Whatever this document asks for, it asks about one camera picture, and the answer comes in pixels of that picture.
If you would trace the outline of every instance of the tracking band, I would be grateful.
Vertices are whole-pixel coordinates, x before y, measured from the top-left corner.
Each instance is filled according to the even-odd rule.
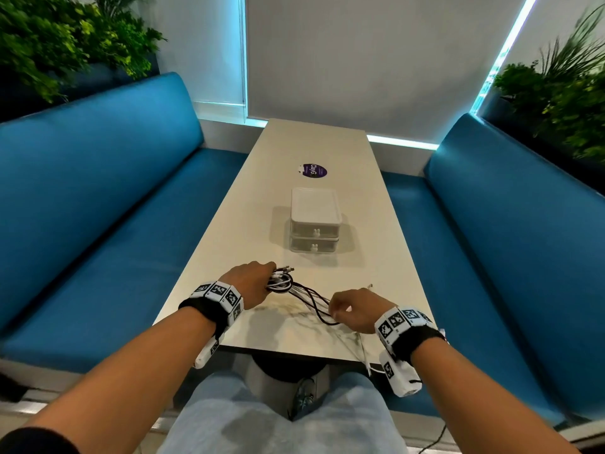
[[[376,334],[386,351],[379,359],[393,393],[398,397],[413,395],[422,388],[410,356],[429,338],[442,338],[435,323],[424,313],[413,308],[393,307],[374,324]]]
[[[223,341],[225,331],[244,310],[244,298],[232,285],[224,282],[205,282],[188,299],[180,303],[178,308],[182,307],[193,307],[208,320],[216,323],[214,336],[195,359],[194,366],[202,368]]]

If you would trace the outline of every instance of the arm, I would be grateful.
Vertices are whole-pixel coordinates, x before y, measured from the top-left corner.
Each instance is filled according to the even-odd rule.
[[[360,333],[395,305],[366,290],[336,293],[330,314]],[[562,436],[439,338],[412,352],[412,365],[465,454],[579,454]]]
[[[234,285],[251,309],[267,297],[275,263],[234,267]],[[26,426],[49,428],[81,454],[131,454],[176,393],[216,325],[193,307],[166,317],[105,359]]]

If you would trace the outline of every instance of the light blue jeans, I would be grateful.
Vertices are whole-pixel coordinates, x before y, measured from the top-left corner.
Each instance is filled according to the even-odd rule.
[[[340,376],[295,422],[259,401],[239,375],[210,375],[170,430],[159,454],[406,453],[381,394],[357,373]]]

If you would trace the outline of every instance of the potted plant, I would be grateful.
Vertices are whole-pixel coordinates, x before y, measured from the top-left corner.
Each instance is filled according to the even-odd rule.
[[[127,0],[0,0],[0,122],[159,74]]]
[[[541,60],[508,65],[494,81],[500,97],[483,118],[605,194],[605,41],[593,39],[605,4],[588,12]]]

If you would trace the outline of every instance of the hand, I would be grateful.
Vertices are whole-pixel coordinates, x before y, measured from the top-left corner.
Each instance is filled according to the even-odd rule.
[[[397,306],[367,288],[334,293],[328,313],[334,320],[359,333],[374,333],[374,323],[389,309]]]
[[[237,288],[239,294],[244,298],[244,309],[252,309],[262,303],[269,294],[266,286],[276,267],[273,261],[266,265],[253,261],[247,265],[232,268],[218,281]]]

